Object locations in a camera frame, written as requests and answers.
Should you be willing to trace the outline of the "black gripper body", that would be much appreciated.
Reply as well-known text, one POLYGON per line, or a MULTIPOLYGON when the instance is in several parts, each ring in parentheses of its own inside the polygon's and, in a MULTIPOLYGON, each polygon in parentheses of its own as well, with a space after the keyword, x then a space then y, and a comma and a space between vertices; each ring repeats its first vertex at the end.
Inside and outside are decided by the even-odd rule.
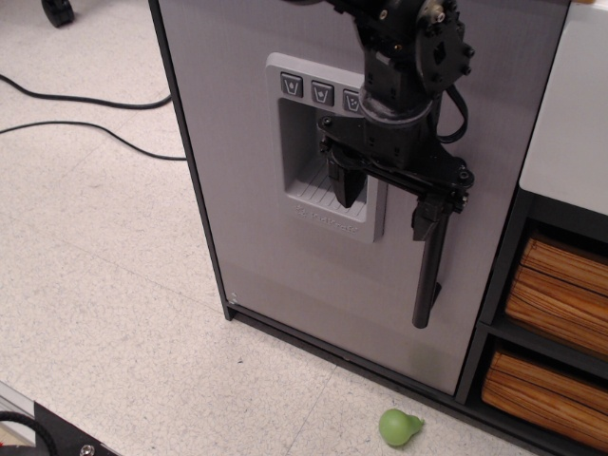
POLYGON ((424 199, 435 196, 448 205, 465 205, 474 175, 464 160, 449 154, 423 121, 413 127, 388 128, 365 118, 324 116, 320 151, 362 163, 376 178, 424 199))

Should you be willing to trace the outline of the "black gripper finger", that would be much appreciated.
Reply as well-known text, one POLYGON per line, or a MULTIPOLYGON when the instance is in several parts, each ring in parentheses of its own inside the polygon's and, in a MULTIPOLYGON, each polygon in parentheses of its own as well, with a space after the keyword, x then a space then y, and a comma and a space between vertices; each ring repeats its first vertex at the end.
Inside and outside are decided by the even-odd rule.
POLYGON ((351 208, 367 180, 362 163, 333 151, 327 165, 334 195, 343 207, 351 208))
POLYGON ((426 241, 438 227, 444 216, 449 215, 450 206, 439 199, 418 199, 412 214, 414 241, 426 241))

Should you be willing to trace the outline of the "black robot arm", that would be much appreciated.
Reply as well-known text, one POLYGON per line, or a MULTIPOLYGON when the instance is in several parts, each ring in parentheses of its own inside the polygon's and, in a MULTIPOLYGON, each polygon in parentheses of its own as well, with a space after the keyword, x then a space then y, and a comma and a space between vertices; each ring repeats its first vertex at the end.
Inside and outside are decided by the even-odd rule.
POLYGON ((466 163, 445 146, 459 141, 468 124, 438 131, 443 96, 468 117, 456 81, 471 72, 474 49, 454 1, 334 1, 353 19, 364 52, 364 82, 357 118, 322 118, 320 151, 332 189, 346 208, 367 177, 418 198, 413 238, 427 241, 466 205, 474 182, 466 163))

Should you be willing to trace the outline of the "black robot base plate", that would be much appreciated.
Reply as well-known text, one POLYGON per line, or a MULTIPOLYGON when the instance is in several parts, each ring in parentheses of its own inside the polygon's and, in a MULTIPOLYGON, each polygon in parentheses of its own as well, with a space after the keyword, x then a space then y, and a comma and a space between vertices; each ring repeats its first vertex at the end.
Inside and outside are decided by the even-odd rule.
POLYGON ((2 382, 1 454, 120 455, 120 452, 2 382))

